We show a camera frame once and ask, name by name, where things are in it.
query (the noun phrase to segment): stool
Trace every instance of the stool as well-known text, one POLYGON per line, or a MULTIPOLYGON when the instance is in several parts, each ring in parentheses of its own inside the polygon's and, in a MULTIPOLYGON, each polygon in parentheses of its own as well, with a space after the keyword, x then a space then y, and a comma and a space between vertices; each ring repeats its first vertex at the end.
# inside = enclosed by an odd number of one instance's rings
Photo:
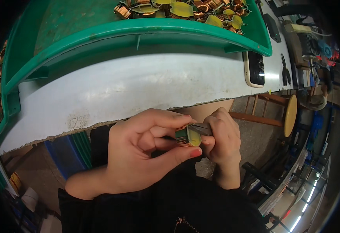
POLYGON ((289 137, 289 135, 292 133, 294 123, 295 123, 295 120, 296 120, 296 116, 297 116, 297 98, 296 98, 296 96, 291 95, 289 100, 288 100, 288 99, 285 99, 285 98, 277 96, 277 95, 269 95, 268 93, 258 94, 258 95, 255 96, 255 99, 254 99, 252 114, 247 114, 247 107, 249 105, 249 99, 251 97, 252 96, 248 97, 246 107, 245 107, 245 113, 236 113, 236 112, 230 111, 229 114, 231 115, 231 117, 236 118, 236 119, 241 119, 241 120, 247 120, 247 121, 250 121, 250 122, 257 122, 257 123, 261 123, 261 124, 269 124, 269 125, 273 125, 273 126, 284 127, 284 136, 289 137), (265 105, 264 105, 262 117, 254 115, 258 99, 266 101, 265 105), (265 118, 268 102, 275 103, 275 104, 278 104, 278 105, 285 107, 285 112, 284 112, 284 115, 283 115, 283 119, 281 121, 275 120, 275 119, 270 119, 270 118, 265 118))

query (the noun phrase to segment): phone screen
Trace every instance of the phone screen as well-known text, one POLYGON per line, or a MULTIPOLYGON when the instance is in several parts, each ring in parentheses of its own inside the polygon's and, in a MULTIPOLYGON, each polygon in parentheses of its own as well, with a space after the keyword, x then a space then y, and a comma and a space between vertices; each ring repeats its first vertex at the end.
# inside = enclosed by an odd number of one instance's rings
POLYGON ((250 82, 264 86, 264 67, 262 55, 248 51, 250 82))

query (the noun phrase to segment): green plastic tray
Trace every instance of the green plastic tray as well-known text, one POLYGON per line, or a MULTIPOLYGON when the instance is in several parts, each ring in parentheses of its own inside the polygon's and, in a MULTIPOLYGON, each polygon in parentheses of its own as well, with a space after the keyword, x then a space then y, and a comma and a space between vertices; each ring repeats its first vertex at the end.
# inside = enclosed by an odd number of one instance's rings
POLYGON ((200 51, 254 51, 271 56, 270 37, 262 16, 254 0, 246 1, 252 12, 243 18, 247 26, 243 26, 241 36, 189 20, 121 20, 113 12, 116 0, 31 0, 7 44, 2 71, 2 93, 6 99, 3 97, 4 120, 0 130, 9 128, 13 121, 10 116, 20 111, 21 82, 44 78, 51 81, 94 63, 132 56, 130 51, 159 53, 151 46, 192 45, 200 51))

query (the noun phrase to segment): fingernail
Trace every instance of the fingernail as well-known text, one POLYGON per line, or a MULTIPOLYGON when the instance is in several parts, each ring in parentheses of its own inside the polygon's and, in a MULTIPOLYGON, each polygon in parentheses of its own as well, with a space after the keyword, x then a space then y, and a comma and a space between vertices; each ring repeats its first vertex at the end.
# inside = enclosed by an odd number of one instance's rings
POLYGON ((196 149, 196 150, 191 152, 191 158, 200 156, 201 154, 202 154, 202 151, 200 149, 196 149))

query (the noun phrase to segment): fluorescent light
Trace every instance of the fluorescent light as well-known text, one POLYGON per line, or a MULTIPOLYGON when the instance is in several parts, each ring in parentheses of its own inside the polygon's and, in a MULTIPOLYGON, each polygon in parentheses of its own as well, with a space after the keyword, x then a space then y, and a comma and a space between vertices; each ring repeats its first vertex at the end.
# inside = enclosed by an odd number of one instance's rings
POLYGON ((306 210, 306 208, 307 208, 307 203, 305 204, 305 206, 303 207, 303 209, 302 209, 302 212, 305 212, 305 210, 306 210))
POLYGON ((298 216, 297 221, 294 223, 294 225, 292 226, 292 228, 290 229, 290 232, 292 232, 294 230, 294 228, 297 226, 297 223, 299 222, 299 220, 301 219, 301 216, 298 216))
POLYGON ((310 193, 310 196, 309 196, 309 198, 307 199, 307 202, 309 202, 309 201, 310 201, 310 199, 311 199, 311 196, 312 196, 312 194, 314 193, 314 190, 315 190, 315 187, 312 187, 312 190, 311 190, 311 193, 310 193))

